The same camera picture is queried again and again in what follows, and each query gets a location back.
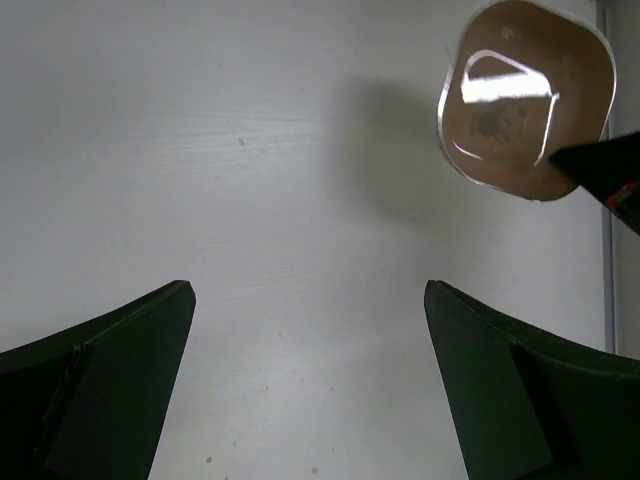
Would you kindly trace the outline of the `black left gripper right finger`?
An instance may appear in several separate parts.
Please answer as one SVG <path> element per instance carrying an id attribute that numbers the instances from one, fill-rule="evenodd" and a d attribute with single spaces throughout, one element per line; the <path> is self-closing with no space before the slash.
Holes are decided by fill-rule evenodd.
<path id="1" fill-rule="evenodd" d="M 431 280 L 424 307 L 471 479 L 636 479 L 638 361 Z"/>

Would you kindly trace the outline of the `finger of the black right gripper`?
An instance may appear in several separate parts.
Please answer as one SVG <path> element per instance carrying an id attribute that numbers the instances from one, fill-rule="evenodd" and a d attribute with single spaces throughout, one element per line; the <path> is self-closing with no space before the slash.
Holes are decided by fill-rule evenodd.
<path id="1" fill-rule="evenodd" d="M 639 224 L 639 133 L 563 148 L 549 162 L 625 225 Z"/>

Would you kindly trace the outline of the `brown panda plate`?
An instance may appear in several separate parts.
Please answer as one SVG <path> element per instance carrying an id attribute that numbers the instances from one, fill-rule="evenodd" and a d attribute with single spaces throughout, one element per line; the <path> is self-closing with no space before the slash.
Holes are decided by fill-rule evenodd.
<path id="1" fill-rule="evenodd" d="M 445 157 L 479 184 L 553 201 L 577 184 L 551 156 L 597 142 L 617 72 L 599 29 L 533 1 L 495 1 L 464 29 L 437 111 Z"/>

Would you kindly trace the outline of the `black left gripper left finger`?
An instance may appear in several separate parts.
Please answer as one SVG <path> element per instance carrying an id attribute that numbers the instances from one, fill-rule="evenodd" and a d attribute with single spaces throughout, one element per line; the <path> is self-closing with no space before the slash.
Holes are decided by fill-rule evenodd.
<path id="1" fill-rule="evenodd" d="M 195 306 L 175 280 L 2 353 L 2 478 L 148 478 Z"/>

